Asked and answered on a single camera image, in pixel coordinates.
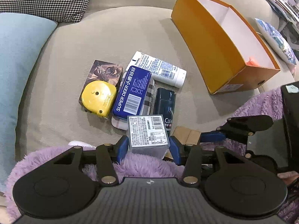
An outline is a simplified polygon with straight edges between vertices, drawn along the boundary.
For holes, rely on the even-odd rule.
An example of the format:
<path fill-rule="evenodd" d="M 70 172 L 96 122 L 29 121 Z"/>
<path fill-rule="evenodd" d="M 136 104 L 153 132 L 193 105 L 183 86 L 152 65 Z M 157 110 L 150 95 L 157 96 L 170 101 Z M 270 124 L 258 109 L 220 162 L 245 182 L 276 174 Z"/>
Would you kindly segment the clear plastic cube box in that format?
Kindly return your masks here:
<path fill-rule="evenodd" d="M 132 153 L 163 159 L 170 147 L 162 115 L 129 116 L 127 136 Z"/>

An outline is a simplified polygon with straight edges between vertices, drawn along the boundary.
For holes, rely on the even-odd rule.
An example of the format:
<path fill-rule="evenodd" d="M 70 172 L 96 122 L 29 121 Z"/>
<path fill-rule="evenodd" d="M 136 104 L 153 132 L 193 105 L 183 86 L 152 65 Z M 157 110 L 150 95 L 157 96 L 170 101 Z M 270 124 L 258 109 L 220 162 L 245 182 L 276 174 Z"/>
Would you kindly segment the blue Super Deer box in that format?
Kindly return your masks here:
<path fill-rule="evenodd" d="M 143 101 L 150 84 L 151 72 L 136 66 L 130 66 L 119 89 L 113 115 L 127 119 L 127 116 L 140 114 Z"/>

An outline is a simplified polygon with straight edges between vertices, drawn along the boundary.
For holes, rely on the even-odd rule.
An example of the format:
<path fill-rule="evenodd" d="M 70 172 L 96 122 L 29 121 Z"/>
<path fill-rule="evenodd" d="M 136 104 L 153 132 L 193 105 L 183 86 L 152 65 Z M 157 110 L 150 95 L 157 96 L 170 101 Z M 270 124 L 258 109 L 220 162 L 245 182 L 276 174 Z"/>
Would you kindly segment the yellow tape measure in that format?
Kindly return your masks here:
<path fill-rule="evenodd" d="M 99 117 L 107 118 L 117 94 L 117 88 L 106 81 L 95 80 L 87 84 L 82 92 L 83 106 Z"/>

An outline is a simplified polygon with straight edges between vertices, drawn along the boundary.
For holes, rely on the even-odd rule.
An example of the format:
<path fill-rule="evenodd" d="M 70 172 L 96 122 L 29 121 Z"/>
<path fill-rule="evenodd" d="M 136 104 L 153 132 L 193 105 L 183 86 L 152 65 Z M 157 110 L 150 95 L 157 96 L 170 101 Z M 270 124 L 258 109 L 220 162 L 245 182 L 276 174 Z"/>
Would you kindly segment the plaid checkered case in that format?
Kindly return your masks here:
<path fill-rule="evenodd" d="M 152 107 L 152 100 L 154 97 L 154 90 L 155 90 L 155 81 L 151 79 L 149 83 L 149 87 L 147 89 L 145 99 L 142 104 L 140 115 L 150 114 L 150 110 Z M 117 128 L 119 130 L 124 130 L 124 131 L 128 130 L 128 123 L 126 119 L 122 119 L 113 115 L 111 119 L 111 123 L 114 128 Z"/>

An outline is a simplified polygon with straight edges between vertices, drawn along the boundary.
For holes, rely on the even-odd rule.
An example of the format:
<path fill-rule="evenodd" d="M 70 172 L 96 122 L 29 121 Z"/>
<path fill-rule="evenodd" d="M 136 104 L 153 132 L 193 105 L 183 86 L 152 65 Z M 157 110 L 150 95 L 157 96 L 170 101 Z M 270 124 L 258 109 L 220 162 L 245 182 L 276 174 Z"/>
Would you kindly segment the dark Clear shampoo bottle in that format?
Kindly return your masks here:
<path fill-rule="evenodd" d="M 167 134 L 170 135 L 175 109 L 176 93 L 165 88 L 158 88 L 153 109 L 154 115 L 163 115 Z"/>

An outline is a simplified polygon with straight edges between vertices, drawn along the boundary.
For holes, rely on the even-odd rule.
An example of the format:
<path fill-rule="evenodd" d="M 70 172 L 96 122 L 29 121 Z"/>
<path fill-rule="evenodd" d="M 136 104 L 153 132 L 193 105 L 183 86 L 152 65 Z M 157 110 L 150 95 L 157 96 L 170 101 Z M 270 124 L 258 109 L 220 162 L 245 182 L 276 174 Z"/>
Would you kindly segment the white Vaseline lotion tube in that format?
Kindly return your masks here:
<path fill-rule="evenodd" d="M 176 88 L 182 88 L 187 75 L 184 69 L 139 51 L 134 54 L 126 71 L 130 66 L 150 71 L 154 80 Z"/>

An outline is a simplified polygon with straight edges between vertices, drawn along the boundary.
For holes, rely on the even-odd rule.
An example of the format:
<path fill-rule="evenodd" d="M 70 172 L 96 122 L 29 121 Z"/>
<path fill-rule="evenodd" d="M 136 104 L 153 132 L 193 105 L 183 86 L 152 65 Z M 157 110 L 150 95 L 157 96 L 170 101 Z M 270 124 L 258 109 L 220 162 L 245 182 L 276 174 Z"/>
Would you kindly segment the anime art card box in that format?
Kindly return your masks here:
<path fill-rule="evenodd" d="M 80 97 L 78 100 L 78 102 L 84 108 L 84 110 L 86 112 L 91 113 L 91 111 L 88 111 L 82 104 L 81 95 L 82 95 L 82 92 L 83 92 L 85 86 L 95 80 L 102 80 L 102 81 L 106 81 L 107 83 L 113 84 L 118 89 L 119 84 L 120 84 L 120 79 L 122 76 L 122 72 L 123 72 L 123 67 L 120 66 L 119 64 L 104 62 L 104 61 L 100 61 L 100 60 L 94 61 L 93 65 L 88 73 L 88 76 L 85 80 L 84 86 L 82 88 L 82 91 L 81 91 L 81 94 L 80 94 Z"/>

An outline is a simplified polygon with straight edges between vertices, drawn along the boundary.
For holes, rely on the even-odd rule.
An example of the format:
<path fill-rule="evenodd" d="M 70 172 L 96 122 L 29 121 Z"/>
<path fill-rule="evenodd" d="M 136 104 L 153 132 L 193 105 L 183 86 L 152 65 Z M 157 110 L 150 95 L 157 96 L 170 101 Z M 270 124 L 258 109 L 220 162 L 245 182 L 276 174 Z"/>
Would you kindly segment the small brown cardboard piece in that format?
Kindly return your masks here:
<path fill-rule="evenodd" d="M 173 131 L 173 135 L 183 145 L 197 145 L 201 136 L 201 132 L 184 126 L 177 126 Z"/>

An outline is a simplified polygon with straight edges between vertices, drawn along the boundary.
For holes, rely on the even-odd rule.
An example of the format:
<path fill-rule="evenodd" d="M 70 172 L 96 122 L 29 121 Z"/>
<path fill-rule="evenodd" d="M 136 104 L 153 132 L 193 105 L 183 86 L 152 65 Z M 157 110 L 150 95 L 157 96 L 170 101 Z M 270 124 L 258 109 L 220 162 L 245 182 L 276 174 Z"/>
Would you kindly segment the purple fluffy blanket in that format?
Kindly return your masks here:
<path fill-rule="evenodd" d="M 281 89 L 276 88 L 249 99 L 233 113 L 233 116 L 268 115 L 278 121 L 282 119 L 282 109 Z M 21 215 L 12 196 L 16 181 L 69 148 L 70 146 L 64 145 L 40 149 L 29 153 L 15 165 L 8 177 L 5 192 L 7 215 L 10 221 L 15 221 Z M 121 163 L 114 164 L 114 168 L 119 180 L 124 177 L 179 177 L 184 169 L 170 161 L 133 153 L 128 154 Z M 298 223 L 298 181 L 291 185 L 291 196 L 279 211 L 279 216 L 287 223 Z"/>

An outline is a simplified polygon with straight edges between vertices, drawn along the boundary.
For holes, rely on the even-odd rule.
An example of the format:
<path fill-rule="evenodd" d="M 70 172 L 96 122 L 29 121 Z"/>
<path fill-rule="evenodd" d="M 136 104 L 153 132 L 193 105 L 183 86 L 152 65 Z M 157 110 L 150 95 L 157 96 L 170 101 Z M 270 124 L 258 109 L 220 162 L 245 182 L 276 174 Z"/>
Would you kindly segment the orange plastic toy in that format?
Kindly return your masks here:
<path fill-rule="evenodd" d="M 252 57 L 249 57 L 249 60 L 246 62 L 246 65 L 247 66 L 253 66 L 253 67 L 259 66 L 259 64 L 256 63 L 256 61 Z"/>

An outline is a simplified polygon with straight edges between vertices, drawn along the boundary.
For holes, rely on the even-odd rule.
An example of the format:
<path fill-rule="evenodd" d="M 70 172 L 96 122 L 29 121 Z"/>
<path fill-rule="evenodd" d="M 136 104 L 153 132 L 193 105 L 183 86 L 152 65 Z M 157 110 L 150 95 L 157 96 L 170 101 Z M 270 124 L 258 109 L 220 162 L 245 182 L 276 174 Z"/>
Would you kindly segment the orange cardboard box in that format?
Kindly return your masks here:
<path fill-rule="evenodd" d="M 212 95 L 254 90 L 280 71 L 253 27 L 221 0 L 176 0 L 171 18 Z M 247 66 L 249 57 L 259 66 Z"/>

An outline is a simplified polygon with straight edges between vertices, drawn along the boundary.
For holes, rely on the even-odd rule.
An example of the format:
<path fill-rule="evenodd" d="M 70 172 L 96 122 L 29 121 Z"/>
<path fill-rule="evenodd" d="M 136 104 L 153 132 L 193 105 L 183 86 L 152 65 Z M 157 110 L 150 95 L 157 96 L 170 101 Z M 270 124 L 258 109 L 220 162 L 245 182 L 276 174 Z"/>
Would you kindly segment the blue floral white cushion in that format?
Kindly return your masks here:
<path fill-rule="evenodd" d="M 281 33 L 268 22 L 260 20 L 259 18 L 255 18 L 254 20 L 259 31 L 276 54 L 278 54 L 285 63 L 296 66 L 296 56 Z"/>

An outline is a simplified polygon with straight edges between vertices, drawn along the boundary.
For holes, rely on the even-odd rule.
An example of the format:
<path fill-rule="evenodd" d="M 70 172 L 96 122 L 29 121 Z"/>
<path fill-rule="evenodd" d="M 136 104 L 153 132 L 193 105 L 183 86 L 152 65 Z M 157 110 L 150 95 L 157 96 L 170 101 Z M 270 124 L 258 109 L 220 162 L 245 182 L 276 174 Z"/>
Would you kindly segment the cluttered shelf with books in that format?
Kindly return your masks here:
<path fill-rule="evenodd" d="M 279 17 L 278 31 L 290 26 L 298 33 L 298 0 L 266 0 Z"/>

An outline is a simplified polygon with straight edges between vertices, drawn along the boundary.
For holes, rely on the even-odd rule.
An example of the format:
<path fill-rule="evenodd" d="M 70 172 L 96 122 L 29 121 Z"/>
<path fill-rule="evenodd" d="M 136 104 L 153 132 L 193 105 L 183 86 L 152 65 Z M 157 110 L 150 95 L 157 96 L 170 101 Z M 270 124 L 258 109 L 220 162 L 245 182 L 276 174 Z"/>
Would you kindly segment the beige sofa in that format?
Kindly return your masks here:
<path fill-rule="evenodd" d="M 265 0 L 221 0 L 254 25 L 259 18 L 278 27 L 279 17 Z M 2 117 L 13 140 L 1 145 L 1 189 L 15 161 L 40 148 L 72 140 L 92 145 L 114 143 L 122 135 L 108 119 L 85 112 L 78 102 L 95 60 L 128 65 L 136 51 L 167 61 L 187 72 L 178 91 L 174 125 L 200 131 L 220 126 L 251 96 L 298 80 L 277 58 L 280 71 L 261 87 L 210 95 L 184 39 L 171 20 L 176 0 L 90 0 L 78 23 L 61 23 L 44 45 L 14 118 Z"/>

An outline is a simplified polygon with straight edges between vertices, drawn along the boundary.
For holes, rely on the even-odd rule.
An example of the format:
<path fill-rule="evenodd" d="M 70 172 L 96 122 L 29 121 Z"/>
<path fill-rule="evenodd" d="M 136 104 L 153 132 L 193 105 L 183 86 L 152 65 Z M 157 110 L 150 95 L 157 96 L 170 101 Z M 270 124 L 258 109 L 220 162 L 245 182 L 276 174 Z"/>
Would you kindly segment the light blue cushion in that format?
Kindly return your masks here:
<path fill-rule="evenodd" d="M 29 75 L 57 22 L 1 13 L 1 192 L 15 165 L 18 108 Z"/>

